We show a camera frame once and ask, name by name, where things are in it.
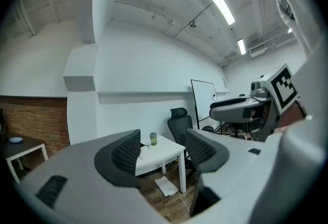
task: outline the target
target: blue bowl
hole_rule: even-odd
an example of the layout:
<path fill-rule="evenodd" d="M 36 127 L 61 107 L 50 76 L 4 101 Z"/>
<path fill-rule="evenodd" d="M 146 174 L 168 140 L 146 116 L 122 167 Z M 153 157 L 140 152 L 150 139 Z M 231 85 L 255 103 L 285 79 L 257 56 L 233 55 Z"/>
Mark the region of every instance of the blue bowl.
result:
<path fill-rule="evenodd" d="M 20 143 L 22 142 L 22 138 L 21 137 L 12 137 L 9 139 L 9 142 L 13 143 L 13 144 L 17 144 L 17 143 Z"/>

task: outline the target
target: white wall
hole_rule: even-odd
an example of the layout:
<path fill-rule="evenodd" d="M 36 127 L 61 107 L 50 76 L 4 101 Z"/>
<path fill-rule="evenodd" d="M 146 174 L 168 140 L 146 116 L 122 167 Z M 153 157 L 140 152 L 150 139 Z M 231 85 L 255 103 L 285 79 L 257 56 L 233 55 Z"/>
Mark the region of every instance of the white wall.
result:
<path fill-rule="evenodd" d="M 287 63 L 295 74 L 305 60 L 305 54 L 298 42 L 267 51 L 255 58 L 245 55 L 224 68 L 230 87 L 230 93 L 225 95 L 225 98 L 238 97 L 240 94 L 249 95 L 251 82 L 259 80 L 261 75 L 266 75 L 284 63 Z"/>
<path fill-rule="evenodd" d="M 64 76 L 93 76 L 99 44 L 83 44 L 72 49 Z"/>
<path fill-rule="evenodd" d="M 68 92 L 67 125 L 71 145 L 98 138 L 96 92 Z"/>
<path fill-rule="evenodd" d="M 70 51 L 79 45 L 74 21 L 7 41 L 0 48 L 0 95 L 66 97 L 64 69 Z"/>
<path fill-rule="evenodd" d="M 208 58 L 158 32 L 112 21 L 101 41 L 99 92 L 192 92 L 190 79 L 227 92 L 223 70 Z"/>
<path fill-rule="evenodd" d="M 160 33 L 113 21 L 101 41 L 94 79 L 99 137 L 141 129 L 173 139 L 167 126 L 170 109 L 184 107 L 196 128 L 190 79 L 215 83 L 223 88 L 222 69 L 192 48 Z M 205 125 L 218 122 L 206 119 Z"/>

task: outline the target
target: air vent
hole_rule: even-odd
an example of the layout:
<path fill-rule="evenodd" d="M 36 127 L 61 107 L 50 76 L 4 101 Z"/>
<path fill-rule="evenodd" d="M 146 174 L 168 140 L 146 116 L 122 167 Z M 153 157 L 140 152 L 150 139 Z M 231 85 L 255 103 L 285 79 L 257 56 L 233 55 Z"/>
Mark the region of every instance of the air vent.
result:
<path fill-rule="evenodd" d="M 251 58 L 254 58 L 254 57 L 257 57 L 261 54 L 264 54 L 265 51 L 267 50 L 267 46 L 265 46 L 265 44 L 260 44 L 256 47 L 254 47 L 253 49 L 250 50 L 250 57 Z"/>

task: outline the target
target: paper on floor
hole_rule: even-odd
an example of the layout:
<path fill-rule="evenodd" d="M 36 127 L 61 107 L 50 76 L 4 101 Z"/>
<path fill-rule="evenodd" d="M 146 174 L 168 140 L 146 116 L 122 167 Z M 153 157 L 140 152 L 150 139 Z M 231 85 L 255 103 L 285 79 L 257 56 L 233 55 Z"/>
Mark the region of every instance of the paper on floor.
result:
<path fill-rule="evenodd" d="M 178 191 L 178 188 L 172 184 L 165 176 L 160 179 L 156 179 L 155 183 L 158 185 L 159 189 L 163 192 L 164 196 L 172 196 Z"/>

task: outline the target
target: white desk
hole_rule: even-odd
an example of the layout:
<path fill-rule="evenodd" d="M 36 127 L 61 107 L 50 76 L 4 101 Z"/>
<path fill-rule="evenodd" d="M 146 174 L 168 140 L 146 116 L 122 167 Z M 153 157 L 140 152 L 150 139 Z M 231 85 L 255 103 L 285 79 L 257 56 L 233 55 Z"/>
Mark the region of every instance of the white desk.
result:
<path fill-rule="evenodd" d="M 137 160 L 136 169 L 144 168 L 153 164 L 161 164 L 163 175 L 166 174 L 165 161 L 178 156 L 179 160 L 179 175 L 180 175 L 180 190 L 186 192 L 186 169 L 185 169 L 185 154 L 184 146 L 181 146 L 169 139 L 157 135 L 157 145 L 152 146 L 150 138 L 142 138 L 141 143 L 147 146 L 142 147 L 140 156 Z"/>

